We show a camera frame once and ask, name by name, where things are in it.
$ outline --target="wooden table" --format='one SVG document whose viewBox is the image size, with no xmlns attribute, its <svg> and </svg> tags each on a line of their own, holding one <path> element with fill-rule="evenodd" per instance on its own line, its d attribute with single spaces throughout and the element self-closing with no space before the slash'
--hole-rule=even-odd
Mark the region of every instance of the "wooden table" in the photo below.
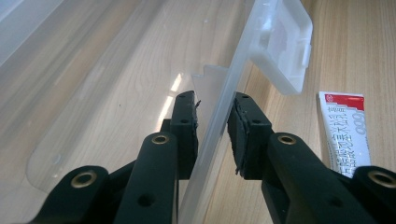
<svg viewBox="0 0 396 224">
<path fill-rule="evenodd" d="M 0 67 L 2 223 L 32 218 L 73 168 L 112 172 L 135 159 L 135 147 L 169 116 L 158 117 L 167 97 L 193 88 L 186 71 L 229 66 L 245 22 L 239 0 L 64 4 Z M 314 23 L 304 92 L 279 94 L 253 65 L 246 93 L 276 132 L 299 135 L 325 164 L 318 92 L 363 93 L 372 164 L 395 172 L 396 2 L 303 4 Z M 234 175 L 230 149 L 220 167 L 205 223 L 271 223 L 261 183 Z"/>
</svg>

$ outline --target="wooden tabletop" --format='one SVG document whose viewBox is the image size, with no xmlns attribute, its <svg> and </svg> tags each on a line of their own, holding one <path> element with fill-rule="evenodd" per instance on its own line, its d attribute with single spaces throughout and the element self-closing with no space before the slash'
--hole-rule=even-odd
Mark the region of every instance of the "wooden tabletop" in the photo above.
<svg viewBox="0 0 396 224">
<path fill-rule="evenodd" d="M 191 75 L 230 65 L 246 2 L 63 2 L 0 66 L 0 222 L 30 220 L 76 167 L 134 160 Z M 372 164 L 396 172 L 396 2 L 303 5 L 314 24 L 303 93 L 281 95 L 254 65 L 245 93 L 326 165 L 317 94 L 362 93 Z M 271 223 L 261 183 L 234 174 L 230 149 L 217 166 L 205 223 Z"/>
</svg>

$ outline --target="transparent plastic box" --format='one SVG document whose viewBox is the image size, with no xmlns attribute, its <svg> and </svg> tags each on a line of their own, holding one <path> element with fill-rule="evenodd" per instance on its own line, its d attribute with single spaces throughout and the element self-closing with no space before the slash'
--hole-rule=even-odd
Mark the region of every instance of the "transparent plastic box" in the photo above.
<svg viewBox="0 0 396 224">
<path fill-rule="evenodd" d="M 191 90 L 201 100 L 200 147 L 180 186 L 179 221 L 201 223 L 250 61 L 285 94 L 304 83 L 312 23 L 298 0 L 2 4 L 1 223 L 31 220 L 77 167 L 111 173 L 135 160 L 175 97 Z"/>
</svg>

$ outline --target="red and white packet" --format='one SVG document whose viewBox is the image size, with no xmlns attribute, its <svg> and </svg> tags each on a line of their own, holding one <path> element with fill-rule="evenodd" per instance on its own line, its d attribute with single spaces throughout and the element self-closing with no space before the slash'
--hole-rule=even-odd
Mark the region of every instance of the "red and white packet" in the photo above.
<svg viewBox="0 0 396 224">
<path fill-rule="evenodd" d="M 370 165 L 362 94 L 319 92 L 320 107 L 334 171 L 352 177 Z"/>
</svg>

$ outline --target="red label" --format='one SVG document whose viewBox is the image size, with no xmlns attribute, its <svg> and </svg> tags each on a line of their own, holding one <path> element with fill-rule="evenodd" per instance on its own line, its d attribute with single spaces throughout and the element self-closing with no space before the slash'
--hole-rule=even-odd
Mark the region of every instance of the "red label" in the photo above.
<svg viewBox="0 0 396 224">
<path fill-rule="evenodd" d="M 364 97 L 351 95 L 334 95 L 324 94 L 326 103 L 337 103 L 339 105 L 346 105 L 347 107 L 355 107 L 358 110 L 364 110 Z"/>
</svg>

